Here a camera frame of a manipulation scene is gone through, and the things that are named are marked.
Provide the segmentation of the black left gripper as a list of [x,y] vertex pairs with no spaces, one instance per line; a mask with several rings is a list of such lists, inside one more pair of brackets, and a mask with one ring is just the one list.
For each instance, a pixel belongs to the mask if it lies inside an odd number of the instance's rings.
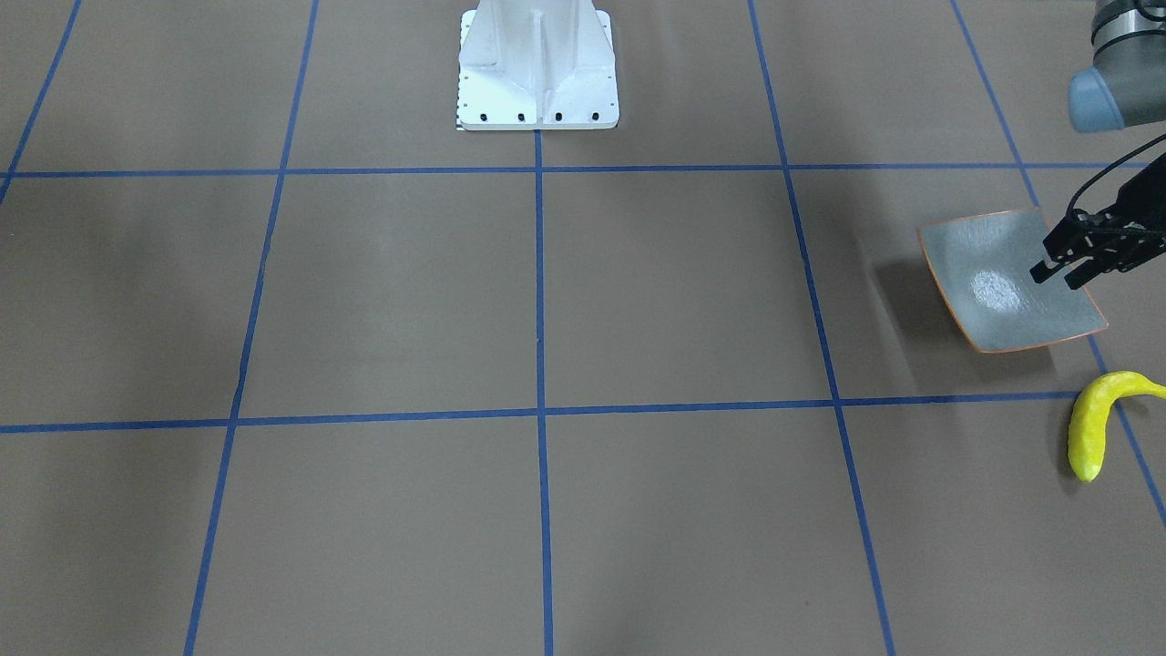
[[1131,271],[1161,256],[1165,251],[1165,165],[1151,163],[1121,186],[1114,202],[1118,232],[1103,232],[1105,213],[1070,211],[1044,238],[1045,258],[1031,267],[1035,283],[1048,282],[1058,271],[1066,285],[1077,290],[1109,271]]

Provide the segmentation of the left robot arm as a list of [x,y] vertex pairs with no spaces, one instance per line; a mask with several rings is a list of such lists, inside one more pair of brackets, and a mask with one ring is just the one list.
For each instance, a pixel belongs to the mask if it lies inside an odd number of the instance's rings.
[[[1070,124],[1079,133],[1122,131],[1165,118],[1165,8],[1161,1],[1097,1],[1093,17],[1093,66],[1072,77]],[[1063,217],[1044,238],[1045,258],[1030,270],[1044,283],[1068,267],[1073,290],[1109,271],[1131,271],[1163,255],[1165,162],[1154,158],[1121,184],[1108,207],[1079,205],[1100,179],[1138,155],[1163,144],[1151,137],[1079,186]]]

